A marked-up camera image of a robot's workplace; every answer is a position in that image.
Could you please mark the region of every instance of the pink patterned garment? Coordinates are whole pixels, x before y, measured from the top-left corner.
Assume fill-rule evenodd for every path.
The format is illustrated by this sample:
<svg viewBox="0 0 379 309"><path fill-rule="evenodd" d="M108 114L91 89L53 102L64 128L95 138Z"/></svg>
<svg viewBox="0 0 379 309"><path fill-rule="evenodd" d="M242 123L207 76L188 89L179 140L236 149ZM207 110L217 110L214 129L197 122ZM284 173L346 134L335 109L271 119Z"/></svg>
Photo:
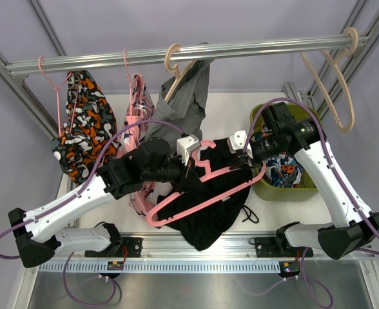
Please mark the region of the pink patterned garment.
<svg viewBox="0 0 379 309"><path fill-rule="evenodd" d="M141 120L148 120L155 112L155 106L146 89L142 75L136 73L132 77L132 110L128 107L123 127ZM117 152L117 158L134 150L144 141L147 127L147 124L141 124L131 128L120 136L119 142L121 143L121 147ZM135 209L138 215L146 217L148 212L154 208L154 204L147 200L153 192L154 186L154 182L144 182L140 191L130 195L130 206Z"/></svg>

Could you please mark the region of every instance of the clothing rack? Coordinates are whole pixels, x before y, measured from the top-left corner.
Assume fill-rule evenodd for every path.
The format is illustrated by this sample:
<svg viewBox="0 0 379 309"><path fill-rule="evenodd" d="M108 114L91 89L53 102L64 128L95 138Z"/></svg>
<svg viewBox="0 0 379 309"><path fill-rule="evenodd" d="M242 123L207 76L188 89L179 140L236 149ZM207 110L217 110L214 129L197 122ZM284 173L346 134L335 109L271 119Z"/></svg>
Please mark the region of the clothing rack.
<svg viewBox="0 0 379 309"><path fill-rule="evenodd" d="M368 40L368 36L361 35L357 47L363 47ZM310 52L315 50L340 50L342 48L349 48L351 42L352 39L349 35L338 34L323 37L200 44L182 47L173 54L171 60L179 62L253 55L272 55L278 53ZM166 52L166 48L127 51L128 65L137 66L163 63ZM112 68L117 66L124 66L123 52L84 56L60 56L45 58L42 62L42 67L47 73L93 68ZM40 74L37 59L12 62L7 64L5 68L13 77Z"/></svg>

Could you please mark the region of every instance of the plastic basket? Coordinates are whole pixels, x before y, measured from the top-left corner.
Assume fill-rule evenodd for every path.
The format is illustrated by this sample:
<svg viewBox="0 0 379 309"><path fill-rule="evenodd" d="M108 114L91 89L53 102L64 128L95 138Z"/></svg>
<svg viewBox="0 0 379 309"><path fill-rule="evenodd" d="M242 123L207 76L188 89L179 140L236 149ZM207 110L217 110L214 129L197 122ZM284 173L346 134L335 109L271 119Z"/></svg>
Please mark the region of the plastic basket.
<svg viewBox="0 0 379 309"><path fill-rule="evenodd" d="M257 105L251 111L249 121L253 122L255 114L262 104ZM309 115L299 106L294 104L287 104L290 113L297 119L297 121L305 120ZM313 114L320 120L317 112L313 108L309 108ZM259 132L263 119L262 115L259 116L254 126L254 133ZM314 196L318 190L313 183L308 173L304 170L300 185L297 188L279 188L274 187L267 183L264 179L253 185L255 194L266 201L306 201Z"/></svg>

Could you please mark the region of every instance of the fabric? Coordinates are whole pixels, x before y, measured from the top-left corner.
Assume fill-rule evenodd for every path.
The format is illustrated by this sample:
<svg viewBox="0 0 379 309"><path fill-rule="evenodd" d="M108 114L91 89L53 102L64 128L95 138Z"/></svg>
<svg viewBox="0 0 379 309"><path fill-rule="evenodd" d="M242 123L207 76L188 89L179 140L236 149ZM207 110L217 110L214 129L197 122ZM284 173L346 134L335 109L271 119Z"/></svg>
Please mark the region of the fabric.
<svg viewBox="0 0 379 309"><path fill-rule="evenodd" d="M201 122L205 118L208 96L209 65L213 60L197 61L185 74L167 103L164 98L170 90L175 77L167 80L160 89L157 111L151 119L165 120L184 130L186 134L194 134L202 140ZM161 124L150 124L145 140L161 137L171 146L171 153L177 150L177 139L181 138L178 131Z"/></svg>
<svg viewBox="0 0 379 309"><path fill-rule="evenodd" d="M144 79L141 74L133 74L133 90L132 90L132 108L128 106L126 110L123 127L141 120L148 120L155 112L155 106L146 88ZM121 134L119 142L121 147L118 150L117 158L122 157L138 147L144 141L147 124L135 126ZM138 192L130 194L130 206L137 212L139 216L144 216L154 208L154 204L148 201L150 194L153 193L155 183L144 182L142 189Z"/></svg>
<svg viewBox="0 0 379 309"><path fill-rule="evenodd" d="M235 158L234 155L229 152L226 138L215 140L214 143L217 145L214 149L207 148L200 152L200 159L208 159L212 171L227 167ZM197 168L197 173L199 176L205 174L204 169L201 168ZM250 169L239 169L216 177L206 182L203 190L184 193L165 206L158 212L159 219L167 219L176 213L185 211L251 179L252 172ZM181 231L186 241L197 250L207 249L223 232L234 224L241 208L243 208L247 200L248 194L249 187L201 211L171 222L168 226ZM158 202L161 202L164 198L164 196L160 196Z"/></svg>
<svg viewBox="0 0 379 309"><path fill-rule="evenodd" d="M68 119L63 124L61 135L52 140L51 148L62 171L76 185L80 185L88 178L101 149L117 132L117 121L100 87L88 71L72 72L68 80L67 97ZM109 145L104 154L104 164L115 156L118 147L117 142Z"/></svg>
<svg viewBox="0 0 379 309"><path fill-rule="evenodd" d="M254 139L259 140L270 133L263 123L260 132L254 134ZM295 188L300 184L303 175L302 166L288 153L280 153L265 160L267 165L266 177L270 185L280 188Z"/></svg>

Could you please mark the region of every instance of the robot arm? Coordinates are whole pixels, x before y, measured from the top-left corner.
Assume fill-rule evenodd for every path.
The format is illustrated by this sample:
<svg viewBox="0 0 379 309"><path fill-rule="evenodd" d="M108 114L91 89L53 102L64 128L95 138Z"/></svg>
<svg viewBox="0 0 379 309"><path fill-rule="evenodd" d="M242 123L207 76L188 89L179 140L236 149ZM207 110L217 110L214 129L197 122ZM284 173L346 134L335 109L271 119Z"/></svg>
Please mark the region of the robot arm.
<svg viewBox="0 0 379 309"><path fill-rule="evenodd" d="M314 181L327 205L332 221L327 225L290 223L277 230L278 243L287 248L321 248L331 258L339 259L372 241L374 235L360 212L365 214L377 231L379 231L379 212L372 212L370 206L355 191L326 141L333 166L343 183L337 180L322 149L314 122L312 120L297 122L284 103L275 104L264 110L263 117L272 134L251 143L253 159L261 162L283 151L294 155ZM358 202L359 209L351 203L343 185Z"/></svg>
<svg viewBox="0 0 379 309"><path fill-rule="evenodd" d="M9 212L11 226L31 221L14 231L23 265L34 267L48 261L57 253L68 254L86 248L103 252L107 256L114 255L122 243L114 224L105 223L92 229L65 227L92 209L139 191L144 181L172 182L181 185L185 190L187 183L183 181L183 177L189 175L186 167L189 155L200 147L200 143L197 137L186 136L178 144L180 155L170 159L170 146L167 141L160 138L150 139L122 158L111 160L100 167L82 194L78 194L78 191L86 184L32 211L14 209ZM71 196L76 198L60 209L48 213ZM46 215L37 220L40 214Z"/></svg>

